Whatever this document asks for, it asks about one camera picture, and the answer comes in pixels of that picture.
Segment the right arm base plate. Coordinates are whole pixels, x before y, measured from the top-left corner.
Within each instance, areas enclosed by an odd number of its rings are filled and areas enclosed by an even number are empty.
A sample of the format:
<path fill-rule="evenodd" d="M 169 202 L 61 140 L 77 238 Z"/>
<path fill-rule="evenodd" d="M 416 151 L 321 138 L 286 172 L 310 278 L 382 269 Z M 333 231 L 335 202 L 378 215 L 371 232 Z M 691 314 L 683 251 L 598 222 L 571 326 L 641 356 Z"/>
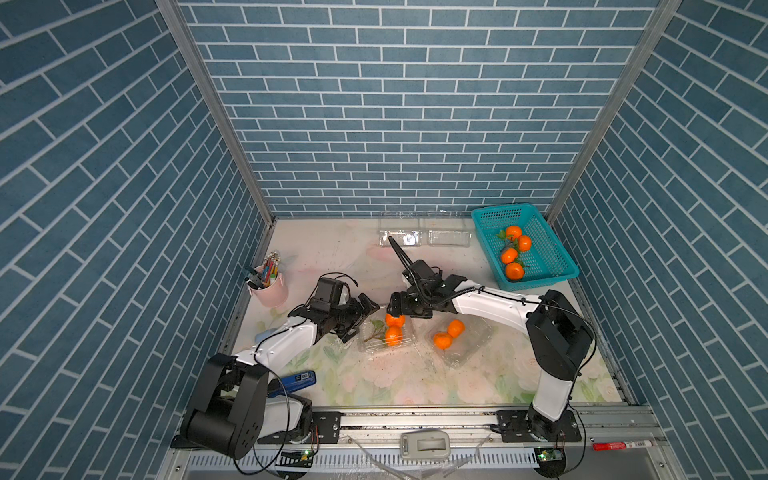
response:
<path fill-rule="evenodd" d="M 580 423 L 574 413 L 565 410 L 558 420 L 552 421 L 529 407 L 528 409 L 499 410 L 497 423 L 488 428 L 498 433 L 505 443 L 567 443 L 582 440 Z"/>

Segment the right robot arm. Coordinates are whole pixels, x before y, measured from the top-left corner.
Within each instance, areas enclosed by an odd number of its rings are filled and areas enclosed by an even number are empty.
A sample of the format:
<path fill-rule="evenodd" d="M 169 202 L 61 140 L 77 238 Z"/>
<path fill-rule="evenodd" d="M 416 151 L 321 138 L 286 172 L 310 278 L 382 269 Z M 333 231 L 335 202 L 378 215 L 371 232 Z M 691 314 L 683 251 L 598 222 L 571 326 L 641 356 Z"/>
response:
<path fill-rule="evenodd" d="M 505 293 L 451 274 L 444 278 L 422 260 L 401 260 L 408 288 L 391 295 L 387 313 L 430 319 L 443 312 L 494 321 L 525 333 L 540 368 L 525 417 L 526 435 L 538 441 L 566 438 L 574 423 L 567 406 L 595 333 L 559 291 L 540 296 Z"/>

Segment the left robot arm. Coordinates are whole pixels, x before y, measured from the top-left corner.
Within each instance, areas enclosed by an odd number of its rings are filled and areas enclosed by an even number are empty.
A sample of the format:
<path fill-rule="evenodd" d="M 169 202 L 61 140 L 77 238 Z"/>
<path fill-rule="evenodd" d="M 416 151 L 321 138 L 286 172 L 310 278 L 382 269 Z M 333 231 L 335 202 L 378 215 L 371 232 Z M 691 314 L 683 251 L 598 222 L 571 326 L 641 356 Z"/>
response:
<path fill-rule="evenodd" d="M 312 402 L 289 393 L 279 371 L 328 334 L 342 342 L 351 340 L 379 309 L 366 294 L 353 296 L 343 280 L 319 278 L 309 298 L 287 314 L 282 326 L 246 350 L 218 353 L 205 363 L 180 438 L 235 460 L 261 440 L 305 439 Z"/>

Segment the orange pair with leaves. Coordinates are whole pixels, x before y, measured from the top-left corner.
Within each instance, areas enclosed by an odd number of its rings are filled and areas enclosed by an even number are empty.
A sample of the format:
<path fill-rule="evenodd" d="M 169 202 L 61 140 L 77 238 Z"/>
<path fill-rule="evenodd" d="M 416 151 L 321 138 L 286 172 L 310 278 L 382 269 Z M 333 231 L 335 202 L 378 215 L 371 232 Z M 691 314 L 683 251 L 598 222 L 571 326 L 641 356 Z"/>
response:
<path fill-rule="evenodd" d="M 518 252 L 528 252 L 532 248 L 532 239 L 523 233 L 523 230 L 517 225 L 511 225 L 500 229 L 496 237 L 503 243 L 503 247 L 512 246 Z"/>

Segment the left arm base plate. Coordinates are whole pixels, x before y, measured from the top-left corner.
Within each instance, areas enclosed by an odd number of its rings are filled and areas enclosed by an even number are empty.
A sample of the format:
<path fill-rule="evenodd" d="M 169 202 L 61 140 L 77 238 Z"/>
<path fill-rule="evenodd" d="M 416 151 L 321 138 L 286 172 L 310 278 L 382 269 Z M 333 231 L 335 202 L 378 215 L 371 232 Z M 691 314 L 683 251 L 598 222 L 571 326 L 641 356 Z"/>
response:
<path fill-rule="evenodd" d="M 312 444 L 337 444 L 341 430 L 340 411 L 310 411 L 301 417 L 302 440 Z"/>

